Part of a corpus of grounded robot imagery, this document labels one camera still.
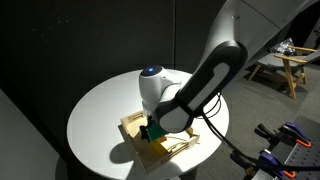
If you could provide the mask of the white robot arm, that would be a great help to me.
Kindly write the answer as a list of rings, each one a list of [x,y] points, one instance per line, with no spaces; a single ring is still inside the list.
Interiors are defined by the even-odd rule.
[[[245,63],[300,12],[317,0],[226,0],[209,31],[198,67],[182,82],[160,65],[139,75],[147,123],[140,136],[151,142],[187,130],[204,106]]]

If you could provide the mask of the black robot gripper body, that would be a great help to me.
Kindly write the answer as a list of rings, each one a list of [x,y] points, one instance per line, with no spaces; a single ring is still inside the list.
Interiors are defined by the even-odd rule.
[[[153,119],[151,116],[148,116],[147,124],[139,126],[140,137],[142,140],[150,141],[149,129],[152,127],[152,125],[153,125]]]

